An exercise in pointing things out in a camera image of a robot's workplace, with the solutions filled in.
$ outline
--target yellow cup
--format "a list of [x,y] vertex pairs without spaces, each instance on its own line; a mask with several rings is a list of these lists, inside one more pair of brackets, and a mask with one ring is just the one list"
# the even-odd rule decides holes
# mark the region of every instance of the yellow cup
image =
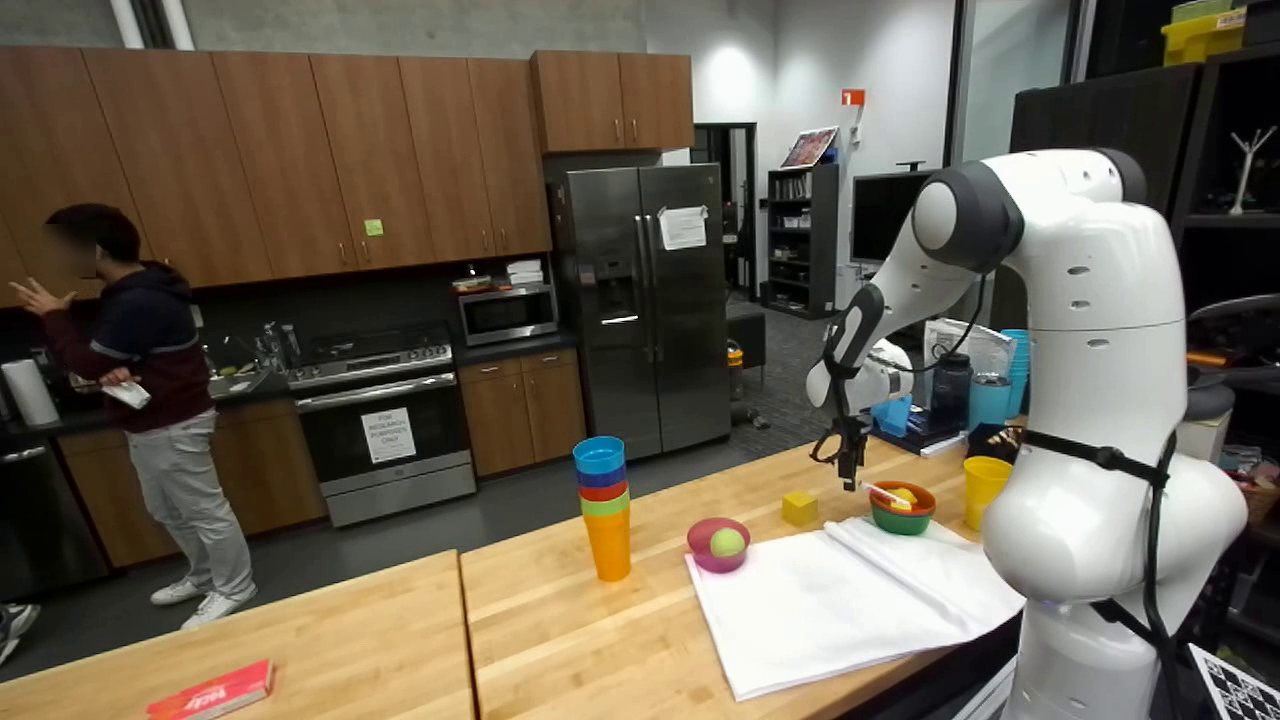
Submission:
[[990,507],[1005,491],[1014,463],[1001,457],[964,460],[964,528],[985,533]]
[[592,542],[596,577],[604,584],[634,577],[634,514],[585,516],[585,524]]

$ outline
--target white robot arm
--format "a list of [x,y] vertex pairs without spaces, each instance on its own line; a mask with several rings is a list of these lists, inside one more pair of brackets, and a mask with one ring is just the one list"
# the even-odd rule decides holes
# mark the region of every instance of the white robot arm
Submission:
[[1111,152],[1022,152],[946,167],[886,270],[807,374],[832,405],[840,478],[863,425],[850,396],[869,347],[1014,270],[1029,283],[1037,394],[1029,443],[985,524],[995,571],[1029,597],[1005,716],[1147,716],[1169,635],[1244,528],[1236,484],[1173,454],[1189,405],[1185,294],[1162,213]]

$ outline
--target floor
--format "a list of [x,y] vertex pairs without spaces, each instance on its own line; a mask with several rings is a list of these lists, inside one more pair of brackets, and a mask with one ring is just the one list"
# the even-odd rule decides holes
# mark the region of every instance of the floor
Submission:
[[[743,368],[736,375],[732,438],[682,457],[637,463],[637,495],[684,484],[716,469],[732,469],[742,460],[774,457],[781,448],[813,443],[820,438],[827,416],[807,409],[802,382],[820,353],[823,320],[802,320],[774,310],[760,311],[769,324],[769,366]],[[257,535],[253,559],[260,594],[253,603],[274,603],[439,547],[468,554],[567,516],[575,516],[573,474],[567,463],[544,463],[486,480],[477,495],[423,514],[406,514],[355,528],[306,524],[276,535]],[[52,597],[16,657],[0,669],[0,680],[180,630],[193,603],[167,614],[148,607],[148,594],[167,584],[178,571],[178,559],[159,559]]]

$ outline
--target pink object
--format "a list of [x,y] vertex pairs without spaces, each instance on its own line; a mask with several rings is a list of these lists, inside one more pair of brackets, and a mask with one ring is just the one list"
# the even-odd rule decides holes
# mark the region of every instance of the pink object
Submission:
[[[736,528],[743,535],[742,557],[713,557],[713,535],[719,528]],[[696,570],[703,570],[703,571],[736,571],[752,557],[752,533],[750,533],[750,524],[742,524],[732,516],[703,516],[703,520],[687,524],[684,546],[687,546],[687,557],[696,559]]]

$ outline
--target refrigerator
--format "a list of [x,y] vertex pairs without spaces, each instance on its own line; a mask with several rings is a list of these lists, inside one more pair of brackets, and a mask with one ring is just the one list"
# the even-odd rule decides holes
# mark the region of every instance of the refrigerator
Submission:
[[589,430],[629,457],[727,438],[719,167],[567,167],[553,182],[563,320]]

